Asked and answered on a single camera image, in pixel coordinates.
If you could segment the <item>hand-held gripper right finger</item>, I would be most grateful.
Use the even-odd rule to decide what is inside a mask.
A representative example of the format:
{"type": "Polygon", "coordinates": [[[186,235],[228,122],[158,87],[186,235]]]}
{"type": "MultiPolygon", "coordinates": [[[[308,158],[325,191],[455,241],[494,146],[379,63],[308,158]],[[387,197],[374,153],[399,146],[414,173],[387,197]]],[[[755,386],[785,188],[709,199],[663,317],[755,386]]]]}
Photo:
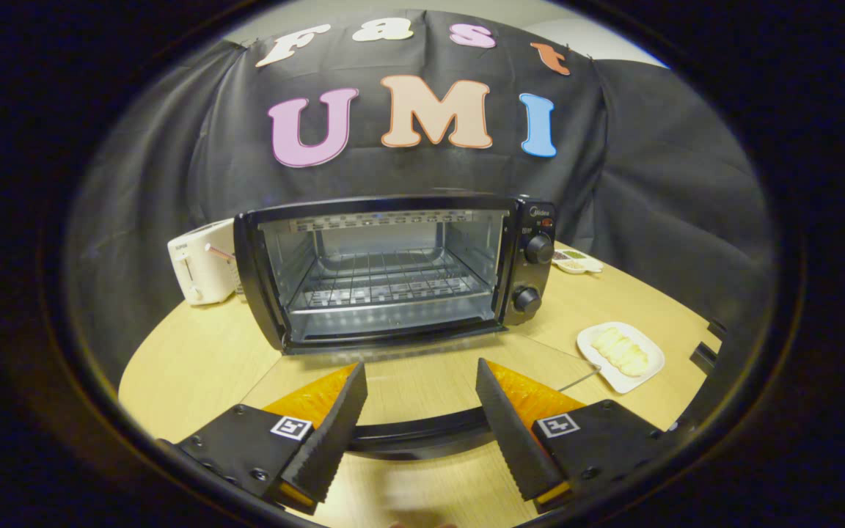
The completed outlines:
{"type": "Polygon", "coordinates": [[[521,497],[539,513],[630,481],[676,442],[675,429],[614,400],[586,405],[486,359],[475,388],[521,497]]]}

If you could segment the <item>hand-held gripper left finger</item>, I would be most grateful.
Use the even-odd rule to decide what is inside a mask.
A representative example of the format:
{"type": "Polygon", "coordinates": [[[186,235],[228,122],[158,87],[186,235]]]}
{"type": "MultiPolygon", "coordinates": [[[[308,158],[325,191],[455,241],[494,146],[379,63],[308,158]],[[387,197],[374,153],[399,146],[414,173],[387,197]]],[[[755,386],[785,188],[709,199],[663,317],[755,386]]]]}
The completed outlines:
{"type": "Polygon", "coordinates": [[[365,364],[350,363],[271,402],[244,398],[175,440],[167,455],[228,494],[312,514],[326,501],[368,397],[365,364]]]}

